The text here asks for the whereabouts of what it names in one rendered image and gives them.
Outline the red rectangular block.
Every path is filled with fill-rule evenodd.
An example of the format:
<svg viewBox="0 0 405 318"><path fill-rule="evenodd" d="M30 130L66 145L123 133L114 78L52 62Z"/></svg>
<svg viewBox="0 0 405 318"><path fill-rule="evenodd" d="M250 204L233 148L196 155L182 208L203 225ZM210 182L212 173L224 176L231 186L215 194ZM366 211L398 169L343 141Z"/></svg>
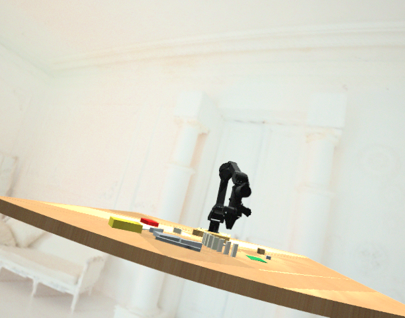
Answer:
<svg viewBox="0 0 405 318"><path fill-rule="evenodd" d="M159 223L154 222L154 221L152 221L152 220L148 220L148 219L143 219L143 218L141 218L140 221L143 222L143 223L145 223L145 224L147 224L147 225L151 225L151 226L155 226L155 227L158 227L158 226L159 226Z"/></svg>

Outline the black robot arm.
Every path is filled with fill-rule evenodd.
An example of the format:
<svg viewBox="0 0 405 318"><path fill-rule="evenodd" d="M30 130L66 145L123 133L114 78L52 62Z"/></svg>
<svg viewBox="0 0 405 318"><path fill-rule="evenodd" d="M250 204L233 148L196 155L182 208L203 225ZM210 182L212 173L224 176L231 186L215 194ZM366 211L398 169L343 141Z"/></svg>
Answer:
<svg viewBox="0 0 405 318"><path fill-rule="evenodd" d="M224 202L226 198L226 191L228 187L228 181L232 178L233 184L231 197L237 198L247 198L251 195L250 190L250 183L248 175L241 172L236 162L228 161L224 163L219 168L219 176L220 176L220 187L218 190L218 197L216 200L216 205L212 208L212 211L208 215L208 220L210 221L208 232L220 234L218 232L220 223L224 223L224 213L222 211L224 207ZM246 217L251 215L251 209L246 208L243 206L243 203L240 202L236 209L239 213L243 213ZM219 221L215 221L212 219L216 219Z"/></svg>

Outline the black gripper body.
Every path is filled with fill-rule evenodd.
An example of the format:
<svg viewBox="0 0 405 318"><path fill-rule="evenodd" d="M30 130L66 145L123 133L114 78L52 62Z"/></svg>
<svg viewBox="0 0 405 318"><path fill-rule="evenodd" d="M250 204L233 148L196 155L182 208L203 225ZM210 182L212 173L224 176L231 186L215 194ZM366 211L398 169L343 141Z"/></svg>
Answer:
<svg viewBox="0 0 405 318"><path fill-rule="evenodd" d="M225 211L226 213L236 215L237 217L242 217L242 213L239 213L239 211L236 209L237 205L242 201L242 199L237 198L237 197L230 197L229 198L229 206L223 207L222 211Z"/></svg>

